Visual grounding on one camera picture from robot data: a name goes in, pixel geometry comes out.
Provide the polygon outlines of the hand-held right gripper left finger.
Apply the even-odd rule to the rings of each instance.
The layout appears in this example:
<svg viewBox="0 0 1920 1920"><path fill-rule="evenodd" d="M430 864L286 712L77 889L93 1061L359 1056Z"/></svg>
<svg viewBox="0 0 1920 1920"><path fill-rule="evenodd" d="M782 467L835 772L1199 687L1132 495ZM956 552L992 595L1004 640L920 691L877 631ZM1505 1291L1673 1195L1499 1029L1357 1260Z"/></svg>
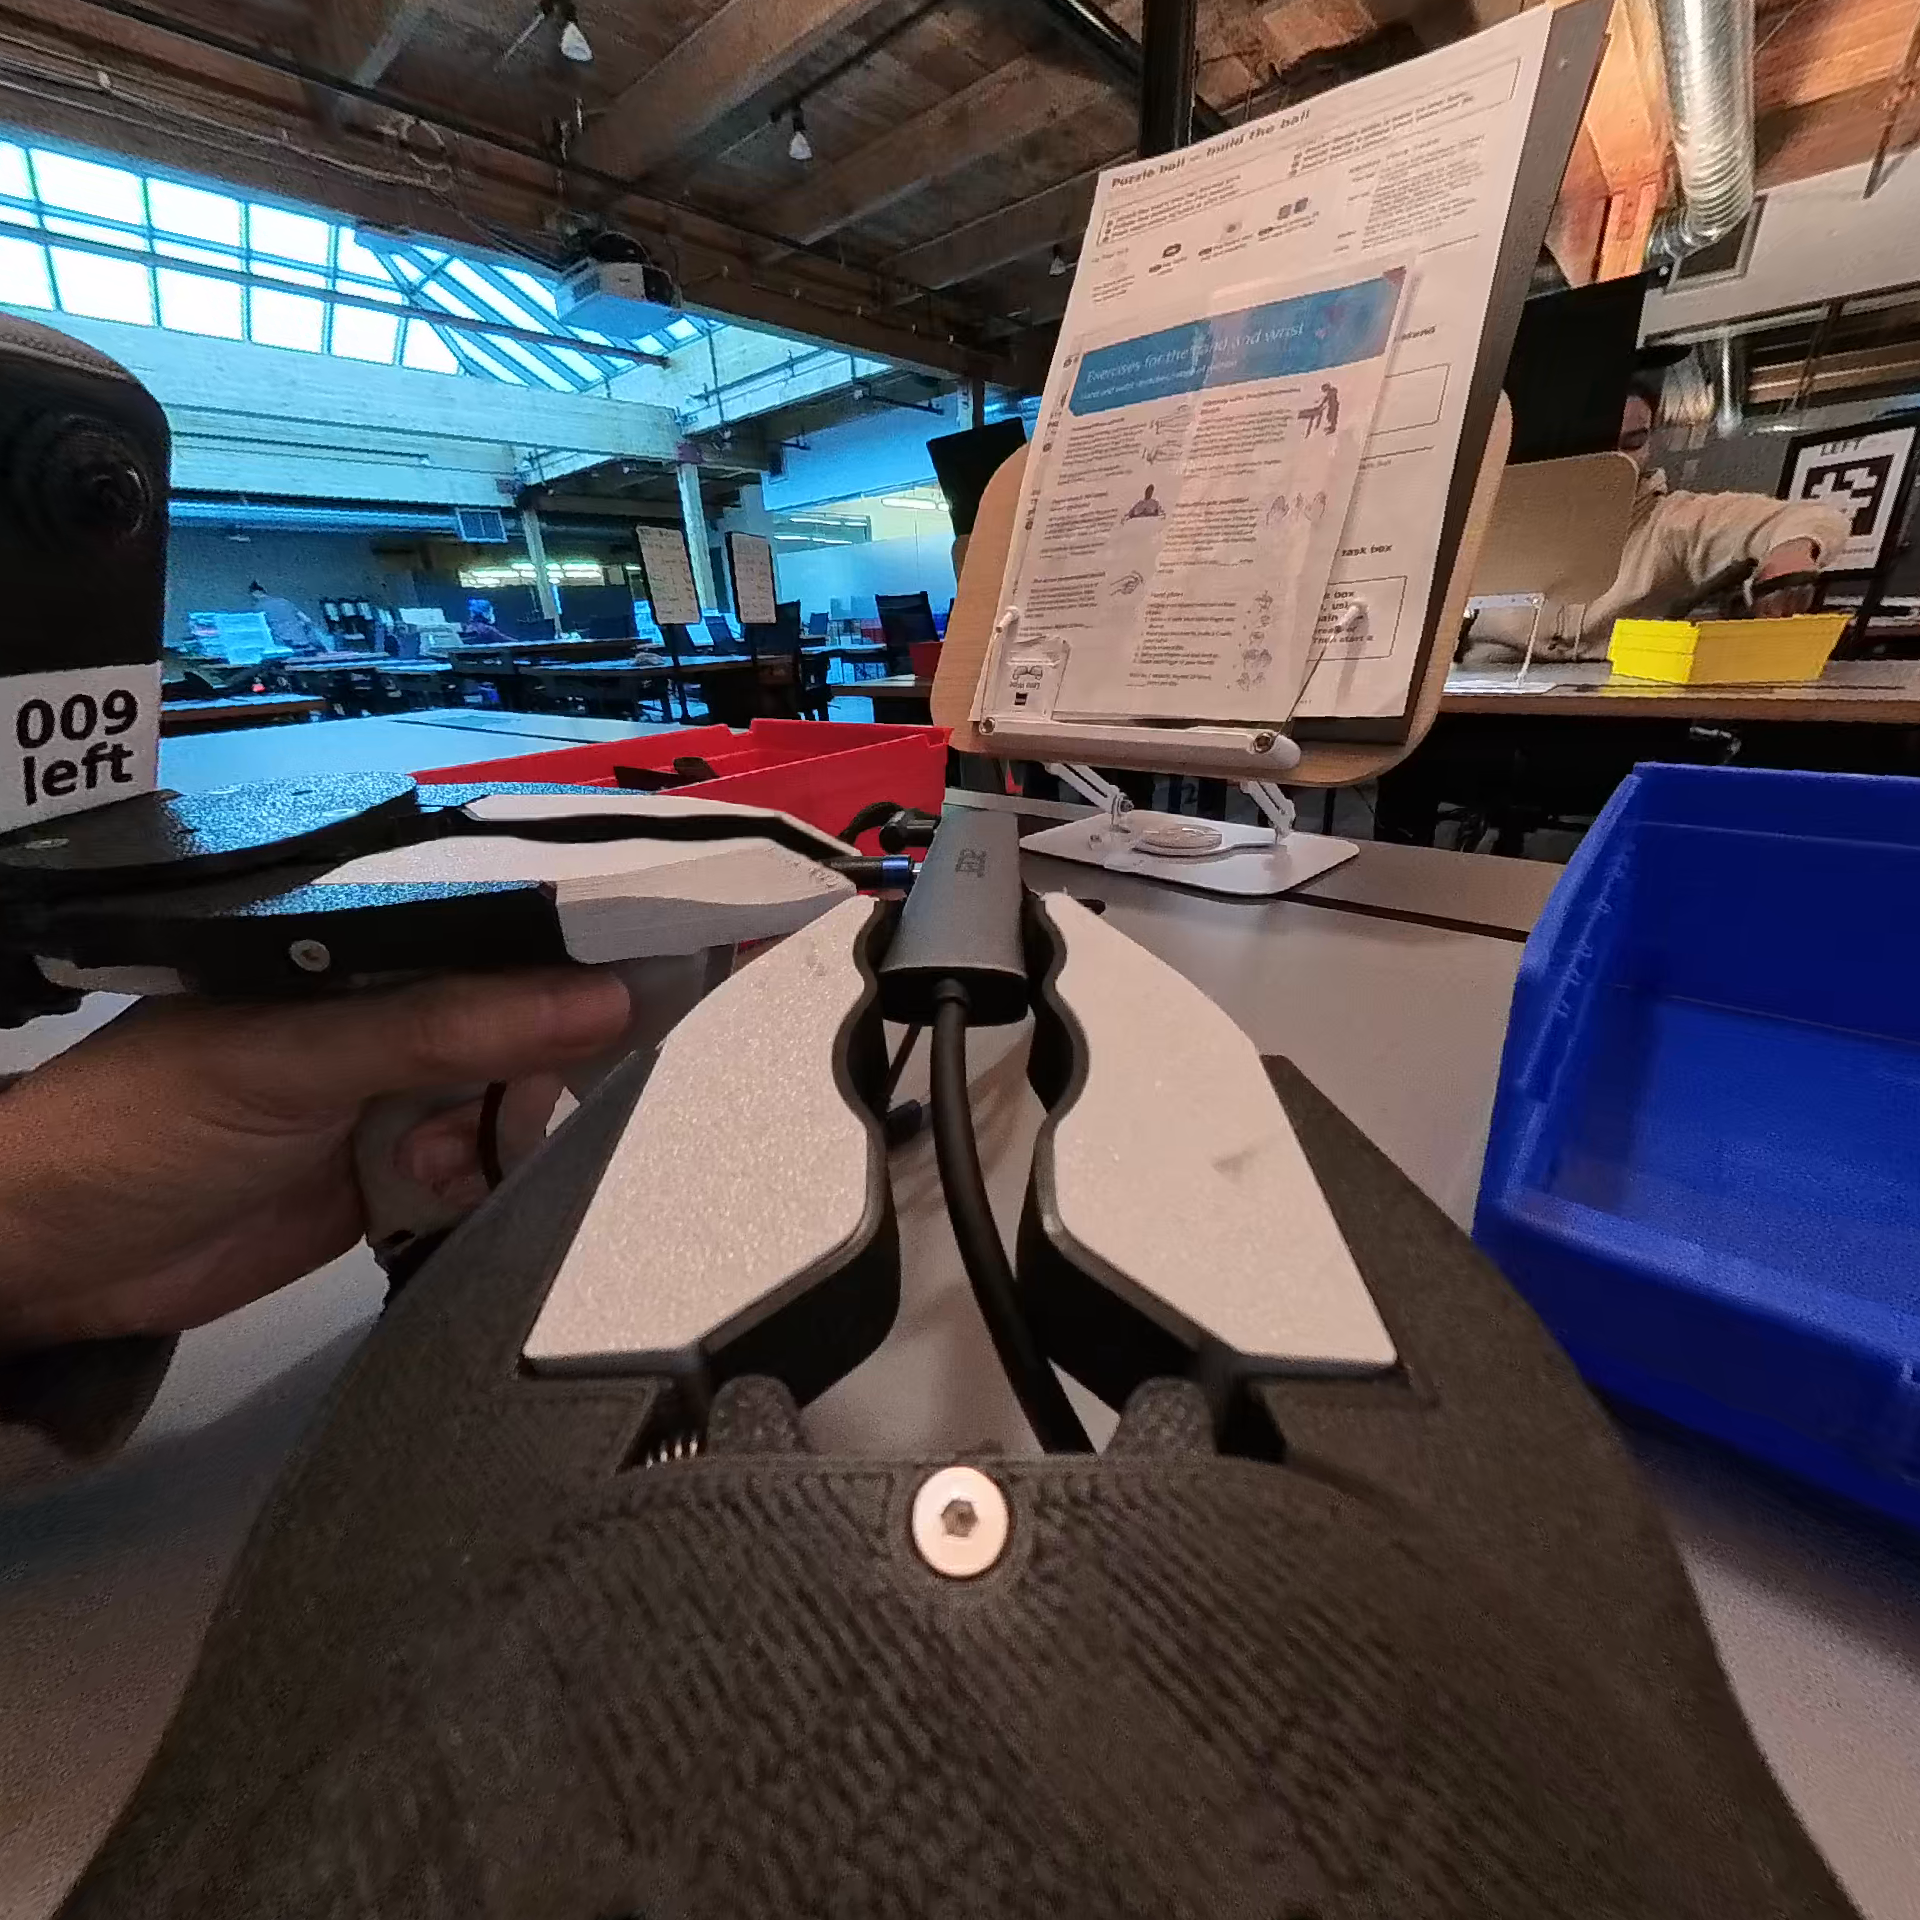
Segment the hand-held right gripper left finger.
<svg viewBox="0 0 1920 1920"><path fill-rule="evenodd" d="M876 1356L900 1267L876 952L852 896L661 1043L521 1348L535 1377L768 1377L799 1405Z"/></svg>

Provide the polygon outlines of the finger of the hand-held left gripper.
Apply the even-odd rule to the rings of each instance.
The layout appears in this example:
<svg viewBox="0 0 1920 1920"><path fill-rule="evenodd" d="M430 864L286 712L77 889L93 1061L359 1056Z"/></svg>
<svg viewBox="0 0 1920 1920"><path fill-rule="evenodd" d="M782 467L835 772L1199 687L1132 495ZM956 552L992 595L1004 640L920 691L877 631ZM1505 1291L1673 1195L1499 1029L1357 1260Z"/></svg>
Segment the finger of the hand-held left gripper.
<svg viewBox="0 0 1920 1920"><path fill-rule="evenodd" d="M420 804L420 852L451 869L647 869L742 849L780 849L819 864L854 849L775 807L630 791L486 791L461 804Z"/></svg>
<svg viewBox="0 0 1920 1920"><path fill-rule="evenodd" d="M550 884L559 938L590 968L782 939L857 896L830 860L766 836L639 842Z"/></svg>

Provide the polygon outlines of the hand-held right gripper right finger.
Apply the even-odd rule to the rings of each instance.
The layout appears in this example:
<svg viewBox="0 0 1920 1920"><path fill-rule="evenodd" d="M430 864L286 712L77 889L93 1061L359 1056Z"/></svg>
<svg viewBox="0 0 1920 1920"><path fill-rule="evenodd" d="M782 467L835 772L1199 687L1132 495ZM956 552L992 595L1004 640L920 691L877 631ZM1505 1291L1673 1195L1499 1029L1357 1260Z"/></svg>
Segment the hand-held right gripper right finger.
<svg viewBox="0 0 1920 1920"><path fill-rule="evenodd" d="M1155 1381L1233 1423L1271 1384L1400 1354L1256 1044L1070 896L1024 913L1043 1107L1017 1237L1044 1359L1108 1411Z"/></svg>

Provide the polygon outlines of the red plastic bin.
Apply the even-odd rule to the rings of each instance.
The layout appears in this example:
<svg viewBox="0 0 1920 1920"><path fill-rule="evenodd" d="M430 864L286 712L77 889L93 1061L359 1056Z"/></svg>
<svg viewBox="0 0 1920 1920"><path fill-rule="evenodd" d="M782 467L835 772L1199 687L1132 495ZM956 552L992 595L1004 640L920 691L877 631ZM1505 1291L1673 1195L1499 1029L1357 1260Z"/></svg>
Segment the red plastic bin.
<svg viewBox="0 0 1920 1920"><path fill-rule="evenodd" d="M780 811L844 842L871 804L936 815L947 789L949 735L936 728L837 725L760 717L748 730L680 728L647 736L516 752L420 770L425 795L503 791L494 819L603 809L686 824L713 809Z"/></svg>

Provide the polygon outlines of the grey hub with black cable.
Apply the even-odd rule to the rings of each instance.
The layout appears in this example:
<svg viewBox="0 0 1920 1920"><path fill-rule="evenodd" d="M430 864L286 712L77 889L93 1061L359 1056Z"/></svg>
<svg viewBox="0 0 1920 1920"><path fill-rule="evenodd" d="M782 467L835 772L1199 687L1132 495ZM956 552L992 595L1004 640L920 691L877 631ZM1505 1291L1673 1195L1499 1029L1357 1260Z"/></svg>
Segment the grey hub with black cable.
<svg viewBox="0 0 1920 1920"><path fill-rule="evenodd" d="M880 1008L928 1044L928 1130L944 1211L999 1368L1039 1448L1087 1456L1089 1433L1027 1320L1000 1244L969 1095L969 1033L1028 1012L1013 819L971 807L941 817L880 961Z"/></svg>

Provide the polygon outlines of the blue plastic bin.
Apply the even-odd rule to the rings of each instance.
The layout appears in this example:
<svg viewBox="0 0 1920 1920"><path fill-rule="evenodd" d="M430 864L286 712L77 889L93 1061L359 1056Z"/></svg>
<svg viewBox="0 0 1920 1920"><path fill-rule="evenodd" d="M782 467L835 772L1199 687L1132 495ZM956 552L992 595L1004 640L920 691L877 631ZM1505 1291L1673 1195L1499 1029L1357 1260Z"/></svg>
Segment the blue plastic bin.
<svg viewBox="0 0 1920 1920"><path fill-rule="evenodd" d="M1605 1399L1915 1536L1915 780L1620 783L1521 949L1473 1239Z"/></svg>

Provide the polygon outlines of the person's left hand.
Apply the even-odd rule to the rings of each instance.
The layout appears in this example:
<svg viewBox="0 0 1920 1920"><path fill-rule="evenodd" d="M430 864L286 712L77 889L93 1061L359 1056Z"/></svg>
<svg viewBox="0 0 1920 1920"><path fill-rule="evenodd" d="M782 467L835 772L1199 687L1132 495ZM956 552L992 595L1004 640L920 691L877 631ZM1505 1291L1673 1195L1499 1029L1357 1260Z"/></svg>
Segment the person's left hand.
<svg viewBox="0 0 1920 1920"><path fill-rule="evenodd" d="M479 1204L630 1017L583 968L137 1003L4 1091L4 1359L177 1335L347 1256L368 1233L352 1136L390 1097L479 1088L390 1149L400 1180Z"/></svg>

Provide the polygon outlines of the lens wipe packet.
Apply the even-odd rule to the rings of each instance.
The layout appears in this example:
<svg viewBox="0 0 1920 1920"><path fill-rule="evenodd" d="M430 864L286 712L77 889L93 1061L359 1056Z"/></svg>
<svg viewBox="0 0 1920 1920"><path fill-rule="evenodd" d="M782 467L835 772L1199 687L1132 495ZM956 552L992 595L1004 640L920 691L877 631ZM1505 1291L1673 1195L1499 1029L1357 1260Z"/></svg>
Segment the lens wipe packet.
<svg viewBox="0 0 1920 1920"><path fill-rule="evenodd" d="M1068 631L996 629L975 689L975 731L1052 728L1070 658Z"/></svg>

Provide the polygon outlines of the instruction sheet on stand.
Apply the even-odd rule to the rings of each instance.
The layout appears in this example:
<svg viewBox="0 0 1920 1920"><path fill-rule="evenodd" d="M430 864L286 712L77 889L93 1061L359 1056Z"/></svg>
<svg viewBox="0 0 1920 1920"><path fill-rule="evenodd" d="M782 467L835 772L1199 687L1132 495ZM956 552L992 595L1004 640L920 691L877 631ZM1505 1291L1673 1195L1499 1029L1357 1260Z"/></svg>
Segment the instruction sheet on stand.
<svg viewBox="0 0 1920 1920"><path fill-rule="evenodd" d="M1549 68L1505 228L1505 239L1519 247L1519 260L1503 267L1495 287L1495 332L1484 364L1488 375L1497 375L1492 421L1484 439L1463 447L1468 459L1456 472L1453 516L1446 525L1456 539L1444 548L1448 570L1430 602L1429 639L1412 671L1408 708L1400 717L1372 725L975 731L975 689L996 627L1009 544L1017 539L1037 413L1031 441L995 474L975 528L961 541L944 665L933 693L933 717L936 728L949 730L956 751L1033 763L1087 799L1087 824L1043 832L1028 840L1031 849L1052 849L1059 857L1116 873L1181 880L1214 893L1247 899L1284 893L1355 856L1345 842L1299 828L1291 799L1310 787L1332 789L1381 777L1396 768L1432 725L1510 444L1510 408L1502 394L1505 361L1518 338L1533 259L1545 241L1608 36L1608 5L1542 5L1516 17L1535 11L1552 20Z"/></svg>

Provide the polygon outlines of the black monitor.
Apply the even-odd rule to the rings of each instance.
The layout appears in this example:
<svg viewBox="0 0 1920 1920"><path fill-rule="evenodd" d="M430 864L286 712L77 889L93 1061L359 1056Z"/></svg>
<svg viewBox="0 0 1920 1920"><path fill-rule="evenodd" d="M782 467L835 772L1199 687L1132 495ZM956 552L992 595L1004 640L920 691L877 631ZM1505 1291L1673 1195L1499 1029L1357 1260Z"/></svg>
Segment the black monitor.
<svg viewBox="0 0 1920 1920"><path fill-rule="evenodd" d="M944 496L956 539L971 537L995 474L1027 447L1024 421L1008 416L926 441L933 479Z"/></svg>

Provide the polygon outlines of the clear acrylic stand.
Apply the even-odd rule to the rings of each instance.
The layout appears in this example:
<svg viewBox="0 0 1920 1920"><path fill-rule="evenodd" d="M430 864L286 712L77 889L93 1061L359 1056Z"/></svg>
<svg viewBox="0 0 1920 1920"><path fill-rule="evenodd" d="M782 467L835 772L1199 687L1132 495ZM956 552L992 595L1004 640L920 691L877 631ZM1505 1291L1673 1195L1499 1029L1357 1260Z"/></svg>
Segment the clear acrylic stand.
<svg viewBox="0 0 1920 1920"><path fill-rule="evenodd" d="M1465 605L1453 672L1521 684L1539 639L1552 625L1549 610L1542 593L1477 593Z"/></svg>

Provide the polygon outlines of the laminated exercise sheet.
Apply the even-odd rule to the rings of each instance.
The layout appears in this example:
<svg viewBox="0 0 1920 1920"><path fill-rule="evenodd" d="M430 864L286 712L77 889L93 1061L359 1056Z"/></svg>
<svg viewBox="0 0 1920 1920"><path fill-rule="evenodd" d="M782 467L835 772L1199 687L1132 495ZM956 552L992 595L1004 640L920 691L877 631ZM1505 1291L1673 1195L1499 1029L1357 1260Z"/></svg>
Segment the laminated exercise sheet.
<svg viewBox="0 0 1920 1920"><path fill-rule="evenodd" d="M1415 276L1160 289L1068 338L995 627L1070 633L1054 728L1291 717Z"/></svg>

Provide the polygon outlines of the wooden table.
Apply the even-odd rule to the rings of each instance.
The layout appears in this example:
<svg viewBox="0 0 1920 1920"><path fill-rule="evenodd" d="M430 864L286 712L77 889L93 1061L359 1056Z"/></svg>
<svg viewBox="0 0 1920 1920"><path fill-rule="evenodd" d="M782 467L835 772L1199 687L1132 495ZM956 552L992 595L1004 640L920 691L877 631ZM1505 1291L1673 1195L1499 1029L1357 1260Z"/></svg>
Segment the wooden table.
<svg viewBox="0 0 1920 1920"><path fill-rule="evenodd" d="M1689 725L1917 725L1915 660L1837 660L1812 682L1659 684L1620 680L1607 663L1456 668L1443 715L1567 717Z"/></svg>

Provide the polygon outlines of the yellow plastic bin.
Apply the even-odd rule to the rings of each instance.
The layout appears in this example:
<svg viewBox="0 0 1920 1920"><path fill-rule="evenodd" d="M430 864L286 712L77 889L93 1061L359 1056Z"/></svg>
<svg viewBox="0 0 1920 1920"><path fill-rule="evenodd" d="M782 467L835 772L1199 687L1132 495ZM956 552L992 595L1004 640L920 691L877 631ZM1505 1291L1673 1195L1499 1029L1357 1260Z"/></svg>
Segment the yellow plastic bin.
<svg viewBox="0 0 1920 1920"><path fill-rule="evenodd" d="M1822 677L1849 633L1845 613L1620 617L1607 640L1617 682L1679 689L1797 687Z"/></svg>

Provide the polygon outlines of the black white marker sign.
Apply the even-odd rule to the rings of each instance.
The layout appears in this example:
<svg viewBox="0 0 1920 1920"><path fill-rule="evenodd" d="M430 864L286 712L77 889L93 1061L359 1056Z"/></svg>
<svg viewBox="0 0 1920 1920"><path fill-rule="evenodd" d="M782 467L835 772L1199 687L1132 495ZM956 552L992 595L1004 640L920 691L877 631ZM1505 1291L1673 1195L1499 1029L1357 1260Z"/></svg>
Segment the black white marker sign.
<svg viewBox="0 0 1920 1920"><path fill-rule="evenodd" d="M1787 439L1779 499L1833 509L1847 524L1825 576L1879 579L1903 539L1915 487L1917 413Z"/></svg>

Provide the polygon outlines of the white instruction sheet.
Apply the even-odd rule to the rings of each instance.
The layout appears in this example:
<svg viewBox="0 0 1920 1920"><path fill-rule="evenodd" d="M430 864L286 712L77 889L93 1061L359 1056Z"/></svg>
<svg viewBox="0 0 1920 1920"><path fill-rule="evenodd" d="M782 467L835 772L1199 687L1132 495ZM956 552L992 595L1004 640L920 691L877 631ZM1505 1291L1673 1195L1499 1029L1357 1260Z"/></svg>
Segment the white instruction sheet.
<svg viewBox="0 0 1920 1920"><path fill-rule="evenodd" d="M1408 708L1456 535L1456 472L1484 441L1484 371L1521 157L1548 79L1545 11L1348 83L1310 104L1118 167L1094 189L1049 380L1068 338L1143 303L1219 283L1293 279L1374 253L1416 271L1313 653L1291 717L1385 722Z"/></svg>

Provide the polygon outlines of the silver ventilation duct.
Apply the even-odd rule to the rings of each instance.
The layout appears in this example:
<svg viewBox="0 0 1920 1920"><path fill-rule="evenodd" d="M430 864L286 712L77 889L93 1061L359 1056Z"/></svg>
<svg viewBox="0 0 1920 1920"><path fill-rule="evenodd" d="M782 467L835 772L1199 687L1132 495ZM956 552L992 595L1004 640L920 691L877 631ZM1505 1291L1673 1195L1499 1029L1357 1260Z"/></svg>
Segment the silver ventilation duct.
<svg viewBox="0 0 1920 1920"><path fill-rule="evenodd" d="M1654 3L1678 203L1648 250L1673 267L1743 228L1758 188L1752 3Z"/></svg>

